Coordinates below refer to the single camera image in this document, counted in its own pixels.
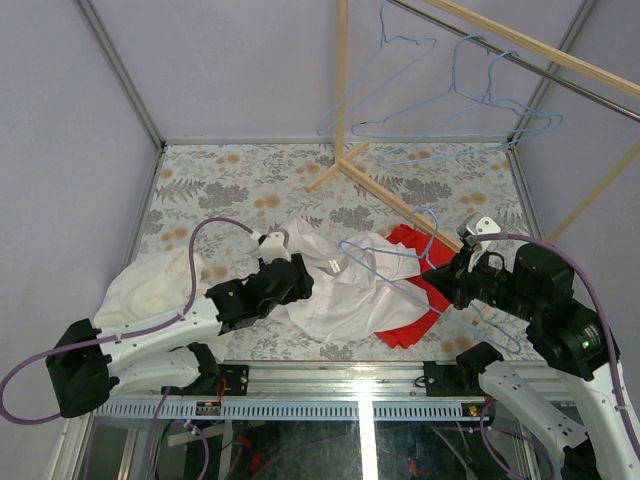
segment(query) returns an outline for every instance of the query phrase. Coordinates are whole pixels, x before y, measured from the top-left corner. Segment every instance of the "hanging rod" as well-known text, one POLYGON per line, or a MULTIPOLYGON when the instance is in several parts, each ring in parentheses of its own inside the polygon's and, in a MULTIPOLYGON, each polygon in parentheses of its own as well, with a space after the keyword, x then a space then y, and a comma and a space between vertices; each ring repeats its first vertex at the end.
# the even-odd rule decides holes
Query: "hanging rod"
MULTIPOLYGON (((438 25, 439 27, 442 27, 451 33, 455 33, 459 37, 469 36, 469 34, 464 30, 460 30, 459 28, 454 27, 453 25, 443 20, 440 20, 436 17, 429 15, 428 13, 425 13, 421 10, 418 10, 417 8, 412 7, 411 5, 407 5, 402 0, 387 0, 387 1, 395 5, 396 7, 399 7, 409 13, 412 13, 417 17, 422 18, 423 20, 433 23, 434 25, 438 25)), ((496 55, 502 55, 503 53, 505 53, 504 50, 501 50, 495 45, 489 42, 486 42, 480 38, 470 38, 468 41, 484 48, 487 51, 493 52, 496 55)), ((623 107, 622 105, 615 103, 607 98, 604 98, 598 95, 597 93, 592 92, 591 90, 581 87, 580 85, 570 82, 569 80, 566 80, 562 77, 554 75, 553 73, 548 72, 544 68, 540 68, 532 63, 527 62, 526 60, 521 59, 517 55, 507 54, 504 56, 504 59, 510 61, 511 63, 515 63, 516 65, 526 70, 529 70, 530 72, 533 72, 537 75, 548 78, 552 82, 557 83, 558 85, 562 85, 563 87, 571 90, 572 92, 575 92, 578 95, 582 95, 586 99, 591 100, 592 102, 595 102, 599 105, 602 105, 603 107, 606 107, 609 110, 613 110, 614 112, 617 112, 620 115, 624 115, 625 117, 635 120, 636 122, 640 122, 640 114, 634 112, 633 110, 629 110, 628 108, 623 107)))

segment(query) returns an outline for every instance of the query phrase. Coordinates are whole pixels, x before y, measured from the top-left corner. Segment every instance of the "red cloth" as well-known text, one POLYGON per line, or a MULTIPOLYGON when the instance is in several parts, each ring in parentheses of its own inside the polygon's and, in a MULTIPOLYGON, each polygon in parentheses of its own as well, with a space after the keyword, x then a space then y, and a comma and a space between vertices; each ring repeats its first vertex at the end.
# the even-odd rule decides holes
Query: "red cloth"
MULTIPOLYGON (((416 253, 421 255, 431 237, 418 230, 414 230, 408 225, 398 225, 393 229, 391 235, 387 237, 393 244, 402 243, 407 248, 415 248, 416 253)), ((453 250, 447 247, 437 238, 433 241, 431 250, 429 252, 429 259, 431 262, 439 267, 445 263, 449 263, 453 256, 456 254, 453 250)), ((427 270, 431 270, 431 267, 427 263, 426 259, 420 259, 420 272, 424 273, 427 270)), ((435 287, 425 282, 421 276, 410 278, 409 281, 414 285, 427 291, 427 298, 429 299, 429 305, 433 308, 444 312, 449 307, 449 301, 444 298, 435 287)), ((411 345, 415 345, 420 341, 425 333, 436 323, 440 314, 429 310, 426 315, 402 328, 396 328, 395 330, 388 330, 386 332, 378 332, 376 335, 380 339, 389 345, 391 348, 395 348, 400 345, 402 348, 409 348, 411 345)))

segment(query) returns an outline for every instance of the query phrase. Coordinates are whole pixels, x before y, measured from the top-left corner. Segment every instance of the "glass panel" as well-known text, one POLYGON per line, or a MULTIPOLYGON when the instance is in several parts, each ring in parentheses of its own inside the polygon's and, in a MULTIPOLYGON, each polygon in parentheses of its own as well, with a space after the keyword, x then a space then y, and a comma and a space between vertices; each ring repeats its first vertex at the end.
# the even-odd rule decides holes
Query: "glass panel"
POLYGON ((112 480, 118 478, 124 445, 129 429, 97 423, 82 463, 81 480, 112 480))
MULTIPOLYGON (((488 453, 478 426, 477 422, 376 422, 378 478, 512 478, 488 453)), ((531 436, 499 404, 496 406, 492 426, 531 436)), ((488 438, 498 458, 522 477, 535 480, 551 478, 547 461, 527 443, 497 431, 488 432, 488 438)))
MULTIPOLYGON (((191 437, 188 443, 175 445, 185 429, 166 425, 160 439, 156 479, 197 479, 205 460, 202 441, 191 437)), ((222 432, 224 422, 219 425, 222 432)), ((205 432, 213 430, 207 422, 200 426, 205 432)), ((232 440, 225 445, 222 433, 207 439, 210 460, 205 479, 362 478, 358 422, 234 421, 232 427, 232 440), (230 460, 226 465, 223 451, 230 460), (226 475, 220 475, 221 464, 226 475)))

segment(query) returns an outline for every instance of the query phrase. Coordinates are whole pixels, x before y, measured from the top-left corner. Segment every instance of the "white cloth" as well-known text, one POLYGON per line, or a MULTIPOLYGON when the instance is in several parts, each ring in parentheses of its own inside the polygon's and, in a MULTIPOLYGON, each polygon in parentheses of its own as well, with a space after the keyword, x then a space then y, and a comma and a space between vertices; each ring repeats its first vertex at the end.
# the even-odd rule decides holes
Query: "white cloth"
MULTIPOLYGON (((331 342, 359 340, 374 332, 404 327, 427 311, 426 292, 405 280, 420 274, 416 258, 345 246, 349 253, 390 280, 397 281, 425 304, 405 295, 346 256, 303 219, 290 218, 281 227, 289 233, 289 251, 302 253, 307 271, 315 282, 310 299, 276 307, 272 318, 288 318, 312 338, 331 342)), ((359 234, 349 241, 360 247, 415 255, 414 249, 393 245, 376 233, 359 234)))
MULTIPOLYGON (((196 296, 203 295, 210 285, 200 282, 204 262, 197 253, 194 264, 196 296)), ((134 323, 185 305, 190 294, 189 249, 152 253, 134 261, 111 282, 93 323, 99 328, 134 323)), ((232 333, 203 338, 202 343, 223 361, 232 333)))

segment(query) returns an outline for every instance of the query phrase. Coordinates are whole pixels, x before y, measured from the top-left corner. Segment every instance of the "wooden stick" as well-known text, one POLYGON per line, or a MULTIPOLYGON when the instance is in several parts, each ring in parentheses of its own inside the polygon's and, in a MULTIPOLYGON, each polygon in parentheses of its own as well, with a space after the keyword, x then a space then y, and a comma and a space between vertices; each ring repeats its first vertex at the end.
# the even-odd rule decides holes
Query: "wooden stick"
MULTIPOLYGON (((344 115, 346 98, 342 98, 347 88, 347 49, 349 42, 349 0, 338 0, 337 11, 338 34, 336 37, 336 101, 340 104, 336 111, 336 117, 344 115)), ((335 144, 333 156, 337 160, 344 154, 344 118, 335 126, 335 144)))
POLYGON ((476 317, 473 319, 473 322, 471 322, 471 325, 477 327, 478 324, 482 323, 482 317, 486 317, 487 315, 489 315, 491 313, 491 308, 492 307, 490 305, 485 305, 482 309, 482 313, 476 315, 476 317))
MULTIPOLYGON (((398 196, 391 193, 389 190, 384 188, 378 182, 370 178, 368 175, 362 173, 356 167, 351 165, 348 162, 345 162, 343 159, 338 160, 338 165, 340 166, 340 170, 342 170, 345 174, 351 177, 353 180, 358 182, 364 188, 366 188, 373 195, 378 197, 384 203, 393 208, 396 212, 402 215, 404 218, 408 219, 411 216, 414 208, 403 200, 401 200, 398 196)), ((416 214, 411 217, 411 221, 415 224, 423 232, 428 233, 429 235, 436 236, 442 243, 444 243, 447 247, 451 248, 454 251, 459 251, 462 248, 462 243, 458 239, 457 236, 453 236, 447 232, 442 230, 436 231, 435 224, 424 215, 416 214)))
POLYGON ((576 208, 574 208, 567 218, 565 218, 560 225, 547 237, 548 242, 555 242, 560 234, 566 230, 566 228, 573 223, 573 221, 580 216, 582 212, 586 210, 586 208, 593 203, 593 201, 598 198, 598 196, 604 191, 605 188, 609 186, 615 178, 622 173, 622 171, 629 166, 629 164, 640 154, 640 140, 636 141, 636 143, 631 147, 631 149, 625 154, 622 159, 616 163, 616 165, 609 170, 609 173, 605 175, 605 177, 598 182, 598 184, 593 187, 593 189, 585 195, 585 197, 578 203, 576 208))
MULTIPOLYGON (((351 159, 360 155, 368 146, 369 146, 369 140, 365 140, 357 147, 354 147, 351 150, 349 150, 349 153, 347 153, 342 160, 344 160, 345 162, 350 161, 351 159)), ((315 178, 309 185, 307 185, 307 192, 311 192, 312 190, 314 190, 318 185, 320 185, 327 178, 329 178, 331 175, 336 173, 339 169, 340 167, 338 166, 337 163, 334 163, 333 165, 331 165, 324 172, 322 172, 317 178, 315 178)))
POLYGON ((596 67, 590 63, 580 60, 579 58, 569 55, 568 53, 561 52, 557 48, 553 48, 546 43, 542 43, 535 38, 531 38, 523 33, 506 27, 501 23, 498 23, 489 18, 469 10, 468 8, 461 7, 452 3, 450 0, 424 0, 426 3, 433 5, 434 7, 444 10, 451 15, 473 23, 479 27, 485 28, 496 35, 506 38, 507 40, 520 45, 532 52, 538 53, 548 60, 569 68, 575 72, 578 72, 586 77, 593 78, 598 82, 615 88, 616 90, 625 93, 631 97, 640 99, 640 85, 636 85, 629 80, 618 77, 612 73, 596 67))

